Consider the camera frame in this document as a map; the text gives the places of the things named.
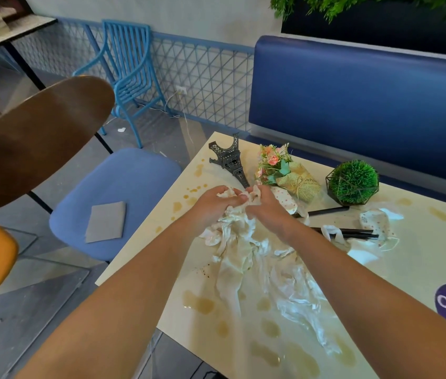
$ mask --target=gray tile floor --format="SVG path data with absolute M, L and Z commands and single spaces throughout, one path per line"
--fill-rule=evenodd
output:
M 59 80 L 59 77 L 50 74 L 39 73 L 39 76 L 46 85 Z M 9 69 L 0 69 L 1 111 L 11 109 L 35 92 L 35 86 L 25 76 Z M 183 168 L 215 130 L 227 134 L 232 132 L 219 126 L 169 118 L 153 110 L 140 116 L 136 125 L 145 149 L 162 153 Z M 122 127 L 126 128 L 125 132 L 118 132 L 118 128 Z M 113 150 L 136 146 L 128 122 L 111 120 L 106 125 L 106 131 L 108 134 L 104 139 Z M 103 146 L 92 139 L 34 191 L 55 207 L 107 155 Z M 48 214 L 27 196 L 0 208 L 1 226 L 39 237 L 18 259 L 10 276 L 0 286 L 0 377 L 3 378 L 13 377 L 23 367 L 56 326 L 95 290 L 94 282 L 105 269 L 105 264 L 56 239 L 49 229 L 48 219 Z M 12 234 L 21 249 L 34 239 L 32 235 L 24 233 L 12 231 Z M 11 369 L 32 341 L 33 344 Z M 167 335 L 161 335 L 155 353 L 147 360 L 140 378 L 189 378 L 197 368 L 194 378 L 202 378 L 211 370 Z

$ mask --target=gray napkin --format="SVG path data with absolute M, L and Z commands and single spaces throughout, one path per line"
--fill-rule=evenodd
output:
M 92 214 L 86 228 L 86 243 L 121 238 L 125 210 L 125 202 L 92 206 Z

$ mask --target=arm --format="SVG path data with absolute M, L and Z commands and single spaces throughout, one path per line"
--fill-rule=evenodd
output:
M 293 247 L 342 324 L 381 379 L 446 378 L 446 320 L 293 219 L 261 186 L 248 206 Z
M 185 215 L 110 277 L 34 354 L 18 379 L 130 379 L 197 235 L 244 196 L 206 191 Z

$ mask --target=white table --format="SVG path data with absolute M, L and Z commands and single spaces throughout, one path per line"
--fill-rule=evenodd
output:
M 206 189 L 221 184 L 242 188 L 229 172 L 222 170 L 218 165 L 209 164 L 209 158 L 215 158 L 207 146 L 212 141 L 216 141 L 221 147 L 229 147 L 232 137 L 214 133 L 207 140 L 206 145 L 100 276 L 96 282 L 98 285 L 150 243 L 160 229 L 169 226 L 172 218 L 178 218 L 188 210 L 193 201 L 192 197 L 199 197 Z M 252 183 L 257 165 L 258 145 L 240 140 L 239 147 L 244 171 Z M 301 162 L 324 186 L 325 176 L 331 171 L 330 167 L 295 156 L 293 159 Z M 392 284 L 434 309 L 434 294 L 438 287 L 446 283 L 446 221 L 431 214 L 430 208 L 446 214 L 446 203 L 386 184 L 380 185 L 379 192 L 372 200 L 398 203 L 405 216 L 404 220 L 393 224 L 400 242 L 396 248 L 385 253 L 379 273 L 385 274 Z M 174 212 L 176 202 L 181 203 L 182 208 Z M 309 210 L 336 206 L 323 188 L 323 192 L 310 205 Z M 357 209 L 350 209 L 344 213 L 312 217 L 311 225 L 335 223 L 339 227 L 354 228 L 358 226 L 357 214 Z M 215 293 L 215 278 L 219 267 L 211 262 L 211 255 L 212 249 L 205 246 L 202 239 L 194 240 L 158 323 L 158 328 L 169 337 L 229 379 L 295 377 L 291 373 L 291 359 L 295 357 L 286 354 L 289 342 L 301 345 L 304 351 L 314 357 L 320 367 L 320 378 L 377 377 L 339 320 L 333 321 L 333 328 L 354 353 L 356 363 L 353 366 L 327 356 L 311 331 L 306 331 L 283 318 L 277 310 L 257 311 L 257 303 L 264 295 L 253 274 L 254 267 L 245 275 L 241 288 L 246 295 L 246 298 L 241 300 L 243 316 L 235 317 Z M 214 301 L 214 311 L 203 315 L 185 308 L 183 294 L 187 291 Z M 273 320 L 280 326 L 281 337 L 269 338 L 262 332 L 260 322 L 263 318 Z M 225 334 L 224 330 L 219 328 L 222 321 L 230 325 L 225 337 L 219 335 Z M 262 358 L 251 354 L 252 341 L 266 345 L 282 358 L 286 354 L 286 359 L 279 367 L 271 367 Z
M 56 18 L 37 16 L 30 14 L 9 23 L 11 31 L 0 36 L 0 46 L 3 46 L 11 55 L 11 57 L 18 63 L 19 67 L 25 72 L 25 74 L 32 80 L 37 86 L 37 89 L 45 89 L 46 86 L 41 82 L 39 77 L 30 68 L 28 63 L 18 53 L 18 50 L 11 44 L 13 40 L 26 36 L 36 30 L 42 29 L 46 26 L 56 23 Z

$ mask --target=brown liquid stain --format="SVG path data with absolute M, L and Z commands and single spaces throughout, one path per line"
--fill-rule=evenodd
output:
M 193 206 L 195 203 L 197 203 L 197 199 L 195 197 L 191 197 L 186 200 L 186 203 L 188 204 L 188 206 Z
M 214 302 L 211 299 L 198 297 L 190 290 L 186 290 L 183 293 L 183 306 L 191 308 L 204 315 L 207 315 L 214 310 Z
M 397 201 L 397 205 L 411 206 L 412 205 L 412 201 L 409 198 L 400 198 Z
M 181 202 L 174 202 L 174 211 L 173 211 L 173 213 L 177 213 L 179 210 L 181 210 L 182 207 L 183 206 L 182 206 Z
M 430 212 L 430 214 L 436 216 L 441 221 L 446 222 L 446 213 L 444 213 L 443 211 L 440 211 L 439 209 L 436 209 L 436 208 L 431 207 L 431 206 L 428 208 L 428 211 Z
M 269 311 L 272 308 L 270 305 L 270 300 L 268 298 L 262 298 L 258 301 L 256 309 L 258 311 Z
M 267 346 L 261 345 L 256 341 L 251 342 L 251 355 L 262 358 L 269 366 L 279 367 L 281 358 Z
M 281 328 L 276 322 L 268 319 L 261 320 L 261 329 L 270 338 L 278 338 L 281 336 Z
M 340 354 L 335 354 L 335 358 L 342 364 L 348 367 L 354 367 L 356 365 L 356 357 L 353 350 L 342 340 L 338 335 L 335 337 L 335 341 L 341 349 Z
M 222 320 L 218 325 L 216 326 L 216 333 L 222 337 L 225 338 L 228 335 L 229 328 L 228 325 L 224 320 Z
M 297 377 L 310 379 L 320 375 L 316 359 L 296 343 L 288 343 L 286 346 L 286 359 L 295 366 Z
M 203 167 L 204 167 L 204 165 L 202 165 L 202 164 L 197 165 L 197 170 L 194 173 L 195 177 L 200 177 L 202 175 L 202 168 Z

